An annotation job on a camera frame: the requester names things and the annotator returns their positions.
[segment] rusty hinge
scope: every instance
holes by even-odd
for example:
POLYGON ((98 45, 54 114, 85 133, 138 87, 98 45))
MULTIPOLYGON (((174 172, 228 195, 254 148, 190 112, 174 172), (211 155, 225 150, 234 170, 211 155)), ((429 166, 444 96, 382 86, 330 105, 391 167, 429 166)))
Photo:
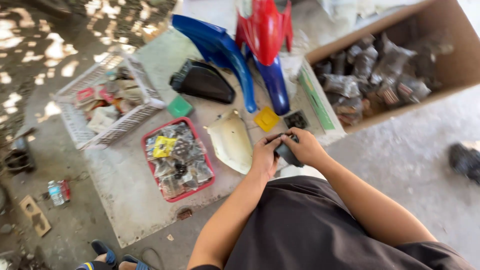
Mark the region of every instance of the rusty hinge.
POLYGON ((189 218, 192 216, 192 211, 190 209, 185 209, 185 210, 182 210, 182 212, 178 213, 177 215, 177 220, 184 220, 186 218, 189 218))

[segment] yellow plastic piece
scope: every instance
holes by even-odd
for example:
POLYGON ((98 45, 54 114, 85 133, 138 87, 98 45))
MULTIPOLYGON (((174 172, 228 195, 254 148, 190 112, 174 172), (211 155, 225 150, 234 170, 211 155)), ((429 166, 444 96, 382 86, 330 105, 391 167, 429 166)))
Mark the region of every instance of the yellow plastic piece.
POLYGON ((253 119, 265 132, 269 132, 280 120, 271 108, 263 108, 253 119))
POLYGON ((153 156, 155 158, 169 157, 176 140, 177 139, 175 138, 158 136, 155 141, 155 148, 152 153, 153 156))

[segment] dirt ground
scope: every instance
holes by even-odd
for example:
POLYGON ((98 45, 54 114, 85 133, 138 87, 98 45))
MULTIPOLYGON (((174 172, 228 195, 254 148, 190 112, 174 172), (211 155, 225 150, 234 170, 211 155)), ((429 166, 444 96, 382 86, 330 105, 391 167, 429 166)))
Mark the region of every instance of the dirt ground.
MULTIPOLYGON (((163 21, 176 2, 164 0, 152 6, 143 0, 66 1, 72 16, 59 20, 29 6, 27 0, 0 0, 0 144, 22 128, 25 105, 33 91, 58 85, 57 80, 73 80, 79 70, 101 60, 113 46, 135 51, 144 45, 142 27, 163 21)), ((50 96, 56 91, 49 89, 50 96)), ((48 106, 44 113, 35 115, 39 124, 51 115, 48 106)), ((8 147, 0 148, 2 160, 8 152, 8 147)), ((10 199, 18 202, 22 198, 12 191, 12 185, 18 183, 12 182, 12 175, 3 165, 0 171, 0 183, 10 199)), ((88 174, 75 177, 83 180, 88 174)), ((28 187, 31 183, 19 184, 33 189, 28 187)), ((31 226, 28 222, 12 205, 0 213, 0 226, 16 225, 11 233, 0 233, 0 253, 17 249, 25 250, 25 254, 41 254, 26 247, 28 239, 22 228, 31 226)))

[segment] flip-flop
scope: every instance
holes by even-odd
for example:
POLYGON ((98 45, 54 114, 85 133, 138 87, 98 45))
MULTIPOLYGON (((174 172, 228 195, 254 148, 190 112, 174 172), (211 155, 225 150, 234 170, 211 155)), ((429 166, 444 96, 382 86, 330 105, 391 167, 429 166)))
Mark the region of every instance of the flip-flop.
POLYGON ((140 261, 139 259, 135 258, 130 254, 123 256, 121 260, 136 263, 137 267, 135 268, 135 270, 150 270, 150 268, 144 262, 140 261))
POLYGON ((113 269, 117 268, 117 258, 111 249, 109 249, 102 241, 93 240, 92 248, 97 253, 97 255, 107 254, 106 263, 111 266, 113 269))

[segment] cardboard box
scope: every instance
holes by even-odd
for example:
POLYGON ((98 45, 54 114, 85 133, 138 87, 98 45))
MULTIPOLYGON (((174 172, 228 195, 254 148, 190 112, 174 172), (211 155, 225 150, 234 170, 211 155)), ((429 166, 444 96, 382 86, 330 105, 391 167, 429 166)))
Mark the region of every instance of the cardboard box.
MULTIPOLYGON (((443 83, 442 88, 435 90, 420 104, 406 105, 396 110, 385 111, 364 119, 357 126, 345 127, 347 133, 353 133, 383 122, 391 117, 425 106, 430 102, 445 98, 480 83, 480 40, 457 0, 426 0, 416 5, 406 6, 390 16, 310 52, 306 55, 306 61, 310 64, 317 63, 332 53, 348 48, 365 35, 380 33, 411 16, 416 17, 420 37, 440 29, 447 29, 453 36, 454 52, 450 55, 440 55, 437 58, 436 75, 439 81, 443 83)), ((389 37, 395 43, 398 41, 399 36, 401 36, 401 33, 398 33, 396 37, 392 37, 392 34, 389 33, 389 37)), ((299 81, 307 94, 309 93, 309 87, 305 86, 305 81, 309 80, 314 88, 319 87, 321 89, 311 67, 304 64, 299 81)), ((316 91, 323 93, 323 90, 316 89, 316 91)), ((311 101, 311 103, 314 108, 318 107, 315 105, 315 101, 311 101)), ((336 125, 336 121, 332 119, 331 113, 333 110, 329 106, 328 101, 327 105, 325 102, 322 102, 322 104, 326 113, 315 111, 327 133, 329 128, 336 125)))

